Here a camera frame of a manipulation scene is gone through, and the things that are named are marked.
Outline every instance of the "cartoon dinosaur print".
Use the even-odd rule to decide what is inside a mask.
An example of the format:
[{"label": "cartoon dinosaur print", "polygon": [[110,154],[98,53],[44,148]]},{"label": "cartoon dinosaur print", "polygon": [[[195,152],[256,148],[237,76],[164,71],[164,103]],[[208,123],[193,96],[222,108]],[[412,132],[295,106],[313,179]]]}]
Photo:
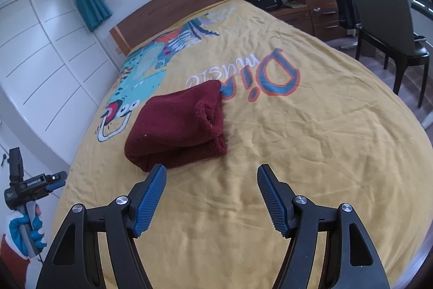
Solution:
[{"label": "cartoon dinosaur print", "polygon": [[176,30],[163,34],[155,39],[156,42],[165,43],[163,51],[158,56],[155,69],[165,67],[172,57],[182,49],[191,46],[191,44],[200,42],[203,36],[219,36],[216,32],[202,28],[203,24],[213,24],[215,22],[210,20],[207,15],[206,13],[200,18],[190,20]]},{"label": "cartoon dinosaur print", "polygon": [[[177,53],[200,42],[204,36],[219,36],[218,33],[203,28],[203,25],[216,22],[207,16],[206,13],[187,21],[179,28],[158,36],[127,57],[119,78],[112,87],[113,93],[105,105],[105,112],[100,117],[102,120],[97,134],[100,142],[125,129],[131,112],[152,96],[161,85],[166,72],[162,67],[165,67]],[[154,65],[157,71],[147,75]],[[105,127],[109,130],[108,125],[115,119],[123,119],[121,126],[105,135]]]}]

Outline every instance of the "folded towel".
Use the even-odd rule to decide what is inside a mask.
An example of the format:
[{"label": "folded towel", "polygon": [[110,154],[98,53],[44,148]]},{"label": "folded towel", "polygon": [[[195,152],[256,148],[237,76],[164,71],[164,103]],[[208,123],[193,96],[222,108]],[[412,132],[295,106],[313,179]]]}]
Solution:
[{"label": "folded towel", "polygon": [[125,156],[149,172],[155,163],[174,168],[225,155],[221,82],[149,99],[125,143]]}]

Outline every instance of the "gray chair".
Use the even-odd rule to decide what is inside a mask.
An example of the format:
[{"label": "gray chair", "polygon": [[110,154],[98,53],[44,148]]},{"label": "gray chair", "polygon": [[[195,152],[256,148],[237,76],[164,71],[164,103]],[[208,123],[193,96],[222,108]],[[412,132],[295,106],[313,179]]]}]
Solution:
[{"label": "gray chair", "polygon": [[411,0],[356,0],[356,4],[361,19],[361,24],[357,25],[359,37],[356,60],[361,54],[362,40],[385,53],[384,69],[391,57],[396,66],[393,91],[397,95],[406,68],[424,65],[418,102],[418,107],[421,107],[428,78],[429,52],[423,45],[425,37],[414,34]]}]

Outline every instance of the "glove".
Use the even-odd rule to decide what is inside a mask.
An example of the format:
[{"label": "glove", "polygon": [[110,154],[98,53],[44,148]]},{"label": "glove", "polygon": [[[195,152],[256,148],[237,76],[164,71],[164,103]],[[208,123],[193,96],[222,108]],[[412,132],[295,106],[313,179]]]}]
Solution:
[{"label": "glove", "polygon": [[[34,240],[37,248],[43,249],[47,246],[47,241],[44,236],[45,232],[40,219],[41,210],[35,202],[29,202],[27,208],[29,209],[30,207],[35,208],[35,219],[32,222],[33,230],[30,233],[30,237]],[[6,217],[5,241],[9,247],[23,259],[28,259],[29,253],[19,231],[19,226],[27,223],[30,223],[29,216],[23,215],[19,211],[14,211]]]}]

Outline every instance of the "bed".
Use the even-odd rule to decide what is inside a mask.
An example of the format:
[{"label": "bed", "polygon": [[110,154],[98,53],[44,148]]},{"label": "bed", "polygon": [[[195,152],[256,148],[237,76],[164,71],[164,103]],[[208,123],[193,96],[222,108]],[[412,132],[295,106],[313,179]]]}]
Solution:
[{"label": "bed", "polygon": [[[433,219],[432,146],[412,112],[362,64],[243,0],[153,0],[112,31],[129,54],[71,167],[54,221],[106,205],[146,178],[124,144],[146,100],[222,82],[227,155],[168,170],[136,241],[155,288],[271,288],[288,241],[256,181],[268,163],[315,204],[354,206],[393,285]],[[309,288],[317,288],[319,234]],[[115,288],[106,240],[100,252]]]}]

